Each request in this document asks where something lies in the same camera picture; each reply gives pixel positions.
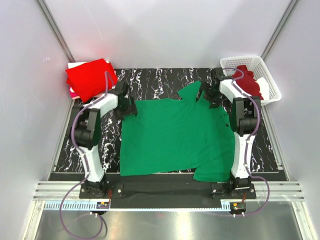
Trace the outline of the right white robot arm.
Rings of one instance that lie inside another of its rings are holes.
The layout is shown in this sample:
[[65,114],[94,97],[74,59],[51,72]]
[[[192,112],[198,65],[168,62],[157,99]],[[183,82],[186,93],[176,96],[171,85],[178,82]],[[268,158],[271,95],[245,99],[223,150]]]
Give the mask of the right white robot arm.
[[225,188],[220,193],[236,199],[252,186],[249,167],[253,141],[261,122],[261,98],[238,84],[245,77],[241,69],[216,67],[210,74],[211,82],[200,84],[196,101],[204,98],[210,108],[220,107],[223,97],[231,103],[229,123],[235,138],[234,160]]

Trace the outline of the green t shirt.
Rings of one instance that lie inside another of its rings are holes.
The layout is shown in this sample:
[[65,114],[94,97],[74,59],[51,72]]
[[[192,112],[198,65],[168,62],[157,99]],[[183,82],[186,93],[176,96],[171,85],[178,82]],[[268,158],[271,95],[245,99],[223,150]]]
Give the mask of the green t shirt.
[[200,82],[179,90],[179,99],[138,100],[137,115],[121,127],[123,177],[194,170],[200,182],[225,182],[234,162],[235,137],[223,107],[197,99]]

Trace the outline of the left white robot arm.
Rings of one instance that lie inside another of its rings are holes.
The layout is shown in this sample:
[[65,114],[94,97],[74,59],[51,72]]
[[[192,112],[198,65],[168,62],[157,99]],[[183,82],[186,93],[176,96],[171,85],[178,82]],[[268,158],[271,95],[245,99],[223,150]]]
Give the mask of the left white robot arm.
[[80,184],[97,198],[108,193],[105,172],[99,156],[101,118],[108,112],[123,121],[126,116],[138,114],[135,100],[130,96],[129,85],[118,82],[99,98],[72,108],[69,139],[79,153],[84,165],[84,180]]

